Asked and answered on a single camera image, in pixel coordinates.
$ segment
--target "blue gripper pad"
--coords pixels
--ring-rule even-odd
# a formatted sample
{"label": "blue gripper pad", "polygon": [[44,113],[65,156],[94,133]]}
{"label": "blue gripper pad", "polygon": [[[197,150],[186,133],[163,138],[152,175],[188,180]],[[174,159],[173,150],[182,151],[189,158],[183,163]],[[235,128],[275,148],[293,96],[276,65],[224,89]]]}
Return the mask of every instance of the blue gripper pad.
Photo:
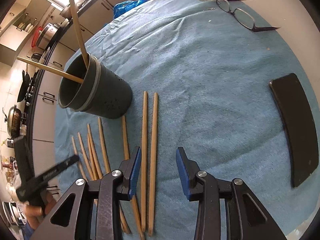
{"label": "blue gripper pad", "polygon": [[178,167],[178,172],[181,180],[182,190],[184,195],[187,197],[187,199],[190,199],[191,197],[191,191],[190,191],[190,180],[187,173],[187,169],[183,163],[181,154],[179,152],[179,149],[176,151],[176,163]]}
{"label": "blue gripper pad", "polygon": [[139,151],[134,160],[132,172],[129,179],[129,193],[128,193],[129,199],[132,199],[133,195],[136,193],[140,166],[141,166],[141,148],[139,147]]}

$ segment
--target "blue plastic bag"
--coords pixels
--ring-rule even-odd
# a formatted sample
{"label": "blue plastic bag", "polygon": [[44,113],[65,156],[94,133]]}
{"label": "blue plastic bag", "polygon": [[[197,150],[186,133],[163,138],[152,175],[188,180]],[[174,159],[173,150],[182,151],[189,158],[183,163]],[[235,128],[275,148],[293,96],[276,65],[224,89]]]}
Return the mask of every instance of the blue plastic bag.
{"label": "blue plastic bag", "polygon": [[130,11],[132,8],[135,8],[148,0],[137,0],[137,1],[124,1],[118,3],[113,8],[113,19],[118,18],[120,15],[123,15],[125,12]]}

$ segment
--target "smartphone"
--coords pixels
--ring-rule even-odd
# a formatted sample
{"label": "smartphone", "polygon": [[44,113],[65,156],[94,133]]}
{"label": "smartphone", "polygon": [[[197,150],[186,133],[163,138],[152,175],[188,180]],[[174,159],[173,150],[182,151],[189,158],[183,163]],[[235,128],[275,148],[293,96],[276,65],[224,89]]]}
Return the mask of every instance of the smartphone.
{"label": "smartphone", "polygon": [[299,186],[318,167],[316,126],[306,94],[295,73],[269,82],[286,134],[291,182]]}

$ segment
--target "black clamp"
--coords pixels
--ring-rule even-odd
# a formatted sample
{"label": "black clamp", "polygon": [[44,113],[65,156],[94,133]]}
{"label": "black clamp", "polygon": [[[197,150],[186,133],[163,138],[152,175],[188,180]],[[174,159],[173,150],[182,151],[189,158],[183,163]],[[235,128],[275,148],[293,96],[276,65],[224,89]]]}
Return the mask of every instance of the black clamp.
{"label": "black clamp", "polygon": [[45,217],[31,240],[90,239],[93,200],[98,199],[96,238],[121,240],[119,200],[135,195],[141,165],[140,147],[119,169],[102,179],[86,182],[77,179]]}
{"label": "black clamp", "polygon": [[194,240],[220,240],[220,198],[225,200],[227,240],[286,240],[281,229],[242,179],[216,179],[201,171],[183,149],[176,151],[183,193],[199,201]]}
{"label": "black clamp", "polygon": [[68,167],[78,162],[79,156],[73,155],[39,176],[34,177],[28,160],[30,153],[26,137],[19,136],[15,138],[13,140],[13,147],[21,177],[21,186],[16,189],[17,197],[22,202],[29,201],[30,205],[41,206],[44,212],[44,200],[46,201],[45,193],[46,188],[48,187],[48,182]]}

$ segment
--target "dark gray cylindrical container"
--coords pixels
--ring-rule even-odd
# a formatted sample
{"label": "dark gray cylindrical container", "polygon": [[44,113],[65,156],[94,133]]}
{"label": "dark gray cylindrical container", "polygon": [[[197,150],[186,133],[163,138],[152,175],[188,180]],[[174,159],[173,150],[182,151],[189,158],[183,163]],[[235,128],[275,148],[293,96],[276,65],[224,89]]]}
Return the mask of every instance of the dark gray cylindrical container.
{"label": "dark gray cylindrical container", "polygon": [[76,57],[67,69],[67,73],[84,81],[79,84],[62,78],[59,89],[60,106],[109,119],[121,117],[132,101],[129,84],[108,70],[95,56],[89,53],[88,56],[88,70],[82,55]]}

